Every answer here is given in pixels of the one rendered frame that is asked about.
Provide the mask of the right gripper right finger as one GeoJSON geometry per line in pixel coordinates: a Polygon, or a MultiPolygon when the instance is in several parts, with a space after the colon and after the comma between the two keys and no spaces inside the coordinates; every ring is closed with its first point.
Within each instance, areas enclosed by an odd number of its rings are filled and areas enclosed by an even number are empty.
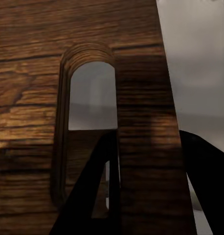
{"type": "Polygon", "coordinates": [[[187,176],[213,235],[224,235],[224,152],[179,130],[187,176]]]}

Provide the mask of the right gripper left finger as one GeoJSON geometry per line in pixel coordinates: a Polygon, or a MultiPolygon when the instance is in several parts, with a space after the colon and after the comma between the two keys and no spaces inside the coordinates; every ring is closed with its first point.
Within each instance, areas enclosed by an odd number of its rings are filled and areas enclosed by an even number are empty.
{"type": "Polygon", "coordinates": [[[123,235],[116,130],[99,138],[49,235],[123,235]],[[109,216],[91,218],[104,165],[108,161],[109,216]]]}

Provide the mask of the cutting board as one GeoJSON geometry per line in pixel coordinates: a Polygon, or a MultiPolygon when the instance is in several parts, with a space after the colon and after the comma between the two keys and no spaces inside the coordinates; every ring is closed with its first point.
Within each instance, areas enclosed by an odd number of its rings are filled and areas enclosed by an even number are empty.
{"type": "Polygon", "coordinates": [[[0,0],[0,235],[49,235],[71,77],[95,61],[115,69],[123,235],[197,235],[156,0],[0,0]]]}

